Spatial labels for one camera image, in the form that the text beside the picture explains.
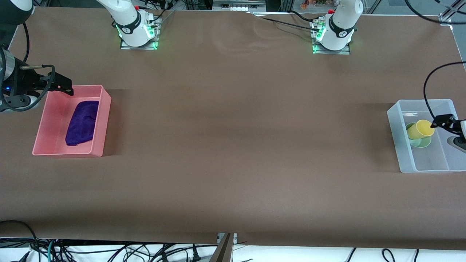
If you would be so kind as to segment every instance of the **white bin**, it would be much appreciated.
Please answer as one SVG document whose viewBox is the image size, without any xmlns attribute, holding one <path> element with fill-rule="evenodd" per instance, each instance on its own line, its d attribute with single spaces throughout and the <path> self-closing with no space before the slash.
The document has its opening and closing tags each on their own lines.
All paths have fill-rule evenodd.
<svg viewBox="0 0 466 262">
<path fill-rule="evenodd" d="M 429 105 L 436 116 L 453 114 L 458 119 L 450 99 L 429 99 Z M 447 143 L 454 135 L 441 128 L 435 129 L 428 147 L 411 148 L 406 125 L 421 119 L 433 120 L 424 100 L 399 100 L 387 114 L 402 173 L 466 171 L 466 154 Z"/>
</svg>

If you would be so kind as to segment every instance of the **translucent plastic container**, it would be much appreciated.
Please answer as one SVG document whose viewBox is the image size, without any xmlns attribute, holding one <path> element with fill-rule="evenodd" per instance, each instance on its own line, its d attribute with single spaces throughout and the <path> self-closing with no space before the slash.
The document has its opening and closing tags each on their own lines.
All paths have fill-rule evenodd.
<svg viewBox="0 0 466 262">
<path fill-rule="evenodd" d="M 74 96 L 49 92 L 32 154 L 54 158 L 91 158 L 103 155 L 111 97 L 101 85 L 73 86 Z M 82 101 L 99 101 L 91 141 L 66 145 L 65 137 L 76 106 Z"/>
<path fill-rule="evenodd" d="M 430 99 L 435 115 L 453 114 L 455 107 L 450 99 Z M 466 171 L 466 154 L 452 147 L 447 139 L 453 134 L 436 128 L 432 142 L 426 148 L 412 148 L 406 125 L 421 119 L 432 121 L 424 100 L 399 100 L 388 111 L 398 163 L 403 173 L 435 173 Z"/>
</svg>

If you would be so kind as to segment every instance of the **pink plastic container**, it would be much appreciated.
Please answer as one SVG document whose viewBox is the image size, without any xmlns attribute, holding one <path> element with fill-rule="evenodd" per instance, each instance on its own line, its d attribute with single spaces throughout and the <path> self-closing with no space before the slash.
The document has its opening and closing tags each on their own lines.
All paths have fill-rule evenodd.
<svg viewBox="0 0 466 262">
<path fill-rule="evenodd" d="M 32 154 L 53 158 L 92 158 L 103 155 L 111 97 L 101 85 L 73 86 L 74 96 L 49 92 Z M 99 101 L 96 126 L 91 141 L 75 146 L 65 142 L 69 122 L 76 106 L 82 101 Z"/>
</svg>

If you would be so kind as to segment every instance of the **purple cloth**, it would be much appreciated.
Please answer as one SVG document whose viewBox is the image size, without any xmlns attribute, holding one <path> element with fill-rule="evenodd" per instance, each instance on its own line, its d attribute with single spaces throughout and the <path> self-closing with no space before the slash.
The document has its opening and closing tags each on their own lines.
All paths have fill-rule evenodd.
<svg viewBox="0 0 466 262">
<path fill-rule="evenodd" d="M 66 132 L 66 145 L 78 145 L 92 140 L 99 101 L 80 102 L 71 117 Z"/>
</svg>

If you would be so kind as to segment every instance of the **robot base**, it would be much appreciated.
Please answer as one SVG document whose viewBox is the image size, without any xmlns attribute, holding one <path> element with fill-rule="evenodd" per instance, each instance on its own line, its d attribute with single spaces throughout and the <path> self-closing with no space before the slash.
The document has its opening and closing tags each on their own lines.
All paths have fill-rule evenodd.
<svg viewBox="0 0 466 262">
<path fill-rule="evenodd" d="M 321 21 L 316 19 L 315 22 L 309 22 L 309 26 L 311 28 L 321 29 L 322 24 L 320 24 L 319 26 L 319 22 Z M 346 46 L 343 49 L 337 50 L 337 51 L 326 49 L 319 41 L 316 40 L 318 34 L 319 32 L 311 30 L 312 53 L 313 54 L 326 54 L 326 55 L 349 55 L 350 54 L 349 44 L 346 44 Z"/>
<path fill-rule="evenodd" d="M 149 19 L 154 19 L 154 15 L 149 13 Z M 148 29 L 150 34 L 154 34 L 154 38 L 150 39 L 145 45 L 140 47 L 132 47 L 125 43 L 123 39 L 120 42 L 120 49 L 122 50 L 157 50 L 158 48 L 158 39 L 160 37 L 160 26 L 162 24 L 162 17 L 159 17 L 154 22 L 148 24 L 152 27 Z"/>
</svg>

